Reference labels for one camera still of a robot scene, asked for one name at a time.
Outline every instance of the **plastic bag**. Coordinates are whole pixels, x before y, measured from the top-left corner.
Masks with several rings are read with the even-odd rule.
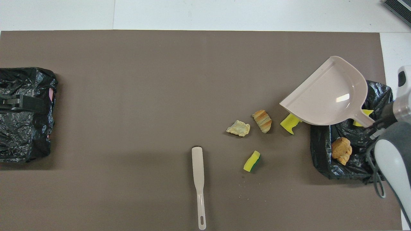
[[[393,101],[390,87],[367,81],[368,94],[362,109],[374,110],[370,117],[379,119],[385,105]],[[311,126],[311,157],[314,167],[329,179],[354,179],[364,183],[372,182],[373,170],[366,161],[366,150],[375,140],[370,136],[375,132],[372,128],[363,128],[353,125],[353,120],[348,119],[331,126]],[[349,161],[344,166],[331,157],[331,143],[340,137],[351,141],[353,152]]]
[[[0,162],[28,162],[50,154],[57,83],[50,70],[0,68]]]

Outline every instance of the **food scrap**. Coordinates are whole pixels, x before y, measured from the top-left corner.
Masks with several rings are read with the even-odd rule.
[[[341,137],[331,144],[332,157],[337,159],[342,165],[346,165],[353,152],[350,140]]]
[[[367,116],[369,116],[373,111],[374,111],[374,110],[363,109],[364,114],[367,115]],[[355,121],[355,120],[354,120],[353,125],[354,125],[354,126],[357,126],[357,127],[363,127],[360,123],[358,123],[358,122]]]
[[[245,124],[244,122],[241,122],[239,120],[236,120],[236,122],[233,125],[227,128],[226,132],[244,137],[250,132],[250,125]]]
[[[295,115],[293,114],[289,114],[287,116],[287,118],[285,118],[281,123],[281,127],[283,127],[285,130],[287,130],[287,132],[291,133],[292,135],[294,135],[293,132],[293,127],[297,126],[297,124],[299,122],[302,122],[299,118],[297,118]]]
[[[252,117],[263,133],[267,133],[270,130],[272,120],[265,110],[256,111],[252,114]]]
[[[260,159],[260,153],[257,151],[254,151],[251,157],[248,158],[247,162],[244,164],[243,169],[246,170],[247,172],[251,172],[254,165],[258,162],[259,159]]]

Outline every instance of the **yellow sponge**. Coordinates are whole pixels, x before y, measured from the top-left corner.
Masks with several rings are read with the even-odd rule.
[[[260,158],[260,153],[257,151],[254,151],[251,157],[248,158],[247,162],[244,164],[244,170],[246,170],[247,172],[250,172],[251,169],[254,167],[254,165],[259,160],[259,158]]]
[[[283,127],[285,130],[287,130],[287,132],[291,133],[292,135],[294,135],[293,132],[293,127],[297,126],[297,124],[299,122],[302,122],[299,118],[297,118],[295,115],[293,114],[289,114],[287,116],[287,118],[285,118],[281,123],[281,127]]]
[[[367,116],[369,116],[373,111],[374,111],[374,110],[363,109],[363,112],[364,112]],[[357,121],[355,121],[355,120],[354,120],[353,125],[354,125],[354,126],[357,126],[357,127],[362,127],[362,125],[361,125],[360,123],[358,123]]]

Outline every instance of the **beige dustpan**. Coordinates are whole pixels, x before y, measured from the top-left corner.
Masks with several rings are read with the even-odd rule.
[[[332,56],[280,105],[312,125],[333,125],[352,118],[369,127],[374,120],[361,111],[367,91],[363,75],[341,57]]]

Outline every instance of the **brown table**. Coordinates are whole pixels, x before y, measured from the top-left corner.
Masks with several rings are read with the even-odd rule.
[[[207,230],[401,229],[390,189],[329,180],[309,125],[278,104],[328,57],[385,82],[379,34],[3,31],[0,66],[53,70],[52,154],[1,165],[3,230],[197,230],[191,147],[204,150]],[[251,114],[265,109],[263,134]],[[251,125],[244,138],[225,129]],[[242,167],[254,150],[252,173]]]

